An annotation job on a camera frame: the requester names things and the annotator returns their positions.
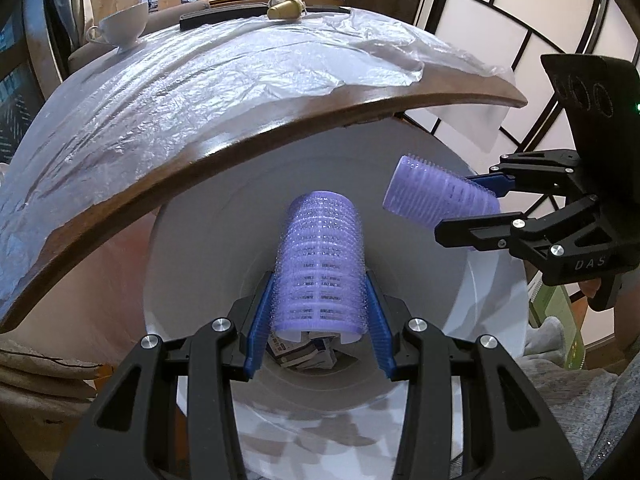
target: cushion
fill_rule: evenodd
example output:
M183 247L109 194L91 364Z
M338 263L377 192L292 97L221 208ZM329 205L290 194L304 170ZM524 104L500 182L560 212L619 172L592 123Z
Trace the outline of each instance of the cushion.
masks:
M146 24L145 30L142 31L142 36L163 30L164 28L169 28L172 25L177 25L180 23L180 16L183 14L209 8L210 5L207 0L198 0L188 4L169 7L168 9L158 10L158 12L152 12L149 15L149 21ZM99 43L87 43L81 46L69 56L69 72L77 72L83 66L91 63L94 59L98 59L114 48L115 47L111 45Z

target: brown fabric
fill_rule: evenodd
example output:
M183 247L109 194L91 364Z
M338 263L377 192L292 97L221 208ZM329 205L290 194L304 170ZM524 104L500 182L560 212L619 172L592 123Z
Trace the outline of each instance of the brown fabric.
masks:
M16 386L30 392L73 399L93 399L95 390L80 379L60 379L11 370L0 366L0 383Z
M43 356L0 335L0 365L36 375L91 380L99 376L100 365L75 359Z
M0 409L24 411L42 420L57 422L80 418L90 405L88 399L46 396L0 383Z
M149 21L146 24L145 30L142 32L142 36L163 30L164 28L169 28L172 25L177 25L180 23L180 16L183 14L209 8L210 5L207 0L198 0L197 2L190 2L188 4L169 7L168 9L158 10L158 12L152 12L149 15ZM69 56L69 72L77 72L83 66L88 65L94 59L98 59L113 49L114 47L111 45L98 43L87 43L83 45Z

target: teacup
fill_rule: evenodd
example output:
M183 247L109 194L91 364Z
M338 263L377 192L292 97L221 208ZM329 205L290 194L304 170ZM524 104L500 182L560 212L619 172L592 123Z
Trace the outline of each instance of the teacup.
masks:
M129 48L136 44L148 19L149 6L143 2L101 19L98 25L87 29L84 36L93 43Z

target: crumpled plastic wrapper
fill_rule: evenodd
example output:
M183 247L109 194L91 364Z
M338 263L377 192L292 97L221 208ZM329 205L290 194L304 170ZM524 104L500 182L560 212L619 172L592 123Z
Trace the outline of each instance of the crumpled plastic wrapper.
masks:
M345 85L408 86L426 64L512 77L423 30L357 9L296 22L261 16L185 32L176 26L95 60L46 102L0 187L0 301L53 230L222 121Z

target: hand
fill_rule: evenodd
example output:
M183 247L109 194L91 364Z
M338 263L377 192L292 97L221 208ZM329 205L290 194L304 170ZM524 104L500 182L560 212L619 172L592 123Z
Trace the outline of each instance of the hand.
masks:
M580 290L587 298L593 298L596 295L596 292L600 288L601 284L602 280L600 278L595 278L594 280L578 283L578 285L580 286Z

